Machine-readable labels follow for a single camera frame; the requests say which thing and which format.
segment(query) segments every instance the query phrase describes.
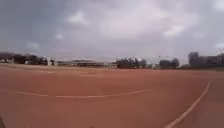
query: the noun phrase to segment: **cloudy sky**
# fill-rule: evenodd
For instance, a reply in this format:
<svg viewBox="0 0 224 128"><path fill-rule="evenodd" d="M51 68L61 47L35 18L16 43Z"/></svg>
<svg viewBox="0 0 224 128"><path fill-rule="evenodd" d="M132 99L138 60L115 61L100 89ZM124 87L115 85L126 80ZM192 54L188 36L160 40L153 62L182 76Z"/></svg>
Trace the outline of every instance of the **cloudy sky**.
<svg viewBox="0 0 224 128"><path fill-rule="evenodd" d="M224 47L224 0L0 0L0 51L186 59Z"/></svg>

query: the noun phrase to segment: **red clay track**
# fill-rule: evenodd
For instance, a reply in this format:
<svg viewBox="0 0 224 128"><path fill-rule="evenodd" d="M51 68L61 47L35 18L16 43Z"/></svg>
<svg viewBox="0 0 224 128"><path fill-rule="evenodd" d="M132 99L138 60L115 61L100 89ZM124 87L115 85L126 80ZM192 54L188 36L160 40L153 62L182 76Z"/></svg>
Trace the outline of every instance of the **red clay track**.
<svg viewBox="0 0 224 128"><path fill-rule="evenodd" d="M207 95L175 128L223 128L224 127L224 79L214 74Z"/></svg>
<svg viewBox="0 0 224 128"><path fill-rule="evenodd" d="M162 128L219 76L203 71L0 68L0 116L7 128ZM127 95L57 97L120 94Z"/></svg>

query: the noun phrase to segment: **cloud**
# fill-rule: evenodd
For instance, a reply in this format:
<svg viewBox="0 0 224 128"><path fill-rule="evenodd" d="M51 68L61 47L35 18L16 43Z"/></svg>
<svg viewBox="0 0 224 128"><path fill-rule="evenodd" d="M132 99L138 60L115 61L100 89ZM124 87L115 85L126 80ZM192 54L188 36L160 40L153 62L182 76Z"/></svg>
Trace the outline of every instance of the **cloud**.
<svg viewBox="0 0 224 128"><path fill-rule="evenodd" d="M27 43L27 48L31 49L31 50L39 50L40 45L38 43Z"/></svg>
<svg viewBox="0 0 224 128"><path fill-rule="evenodd" d="M195 38L198 38L198 39L202 39L202 38L204 38L207 34L208 34L208 32L206 32L206 31L204 30L204 31L202 31L202 32L195 33L195 34L194 34L194 37L195 37Z"/></svg>
<svg viewBox="0 0 224 128"><path fill-rule="evenodd" d="M215 44L215 48L224 49L224 43L217 43L217 44Z"/></svg>
<svg viewBox="0 0 224 128"><path fill-rule="evenodd" d="M55 35L55 38L58 40L62 40L64 38L64 36L62 34L57 34L57 35Z"/></svg>
<svg viewBox="0 0 224 128"><path fill-rule="evenodd" d="M124 2L120 8L109 10L105 14L98 23L99 31L102 37L109 39L137 38L161 29L160 24L167 17L168 13L154 2Z"/></svg>
<svg viewBox="0 0 224 128"><path fill-rule="evenodd" d="M173 25L171 26L170 29L168 29L167 31L165 31L163 33L164 37L173 37L173 36L177 36L178 34L180 34L181 32L183 32L186 28L184 28L183 26L178 26L178 25Z"/></svg>
<svg viewBox="0 0 224 128"><path fill-rule="evenodd" d="M86 19L85 14L82 11L78 11L75 15L69 16L67 22L77 26L90 25L90 22Z"/></svg>
<svg viewBox="0 0 224 128"><path fill-rule="evenodd" d="M131 0L106 12L98 24L105 39L131 40L161 31L165 37L173 37L196 24L198 19L196 14L185 12L181 4L165 10L154 0Z"/></svg>
<svg viewBox="0 0 224 128"><path fill-rule="evenodd" d="M223 0L215 0L213 4L213 8L216 11L224 11L224 1Z"/></svg>

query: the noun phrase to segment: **track marking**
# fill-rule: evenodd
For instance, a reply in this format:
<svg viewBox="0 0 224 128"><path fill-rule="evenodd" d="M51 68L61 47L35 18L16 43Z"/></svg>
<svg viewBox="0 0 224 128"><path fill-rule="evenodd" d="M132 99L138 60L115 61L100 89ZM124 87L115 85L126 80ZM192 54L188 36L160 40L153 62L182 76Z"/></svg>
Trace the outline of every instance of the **track marking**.
<svg viewBox="0 0 224 128"><path fill-rule="evenodd" d="M30 95L30 96L49 96L45 94L38 94L38 93L30 93L30 92L21 92L21 91L11 91L11 90L6 90L6 89L0 89L1 92L8 92L8 93L16 93L16 94L22 94L22 95Z"/></svg>
<svg viewBox="0 0 224 128"><path fill-rule="evenodd" d="M21 68L15 68L15 67L6 67L6 66L0 66L1 68L5 68L5 69L13 69L13 70L24 70L24 69L21 69Z"/></svg>
<svg viewBox="0 0 224 128"><path fill-rule="evenodd" d="M73 98L73 99L88 99L88 98L106 98L106 97L120 97L125 95L132 95L132 94L138 94L143 92L149 92L154 89L145 89L140 91L134 91L134 92L128 92L128 93L122 93L122 94L116 94L116 95L101 95L101 96L55 96L57 98Z"/></svg>
<svg viewBox="0 0 224 128"><path fill-rule="evenodd" d="M180 123L197 106L197 104L201 101L201 99L205 96L205 94L207 94L210 85L211 85L211 81L208 82L207 87L201 93L201 95L198 97L198 99L196 101L194 101L194 103L184 113L182 113L174 121L172 121L169 124L167 124L164 128L173 128L175 125Z"/></svg>
<svg viewBox="0 0 224 128"><path fill-rule="evenodd" d="M15 68L15 70L22 71L22 70L25 70L25 69Z"/></svg>
<svg viewBox="0 0 224 128"><path fill-rule="evenodd" d="M125 95L132 95L132 94L138 94L143 92L149 92L154 89L145 89L140 91L134 91L134 92L128 92L128 93L122 93L122 94L116 94L116 95L101 95L101 96L53 96L56 98L73 98L73 99L90 99L90 98L106 98L106 97L119 97L119 96L125 96ZM7 92L7 93L16 93L21 95L30 95L30 96L39 96L39 97L48 97L49 95L45 94L38 94L38 93L30 93L30 92L22 92L22 91L12 91L12 90L6 90L6 89L0 89L1 92Z"/></svg>
<svg viewBox="0 0 224 128"><path fill-rule="evenodd" d="M51 71L43 71L43 70L37 70L37 71L31 71L33 73L48 73L48 74L52 74L54 72L51 72Z"/></svg>

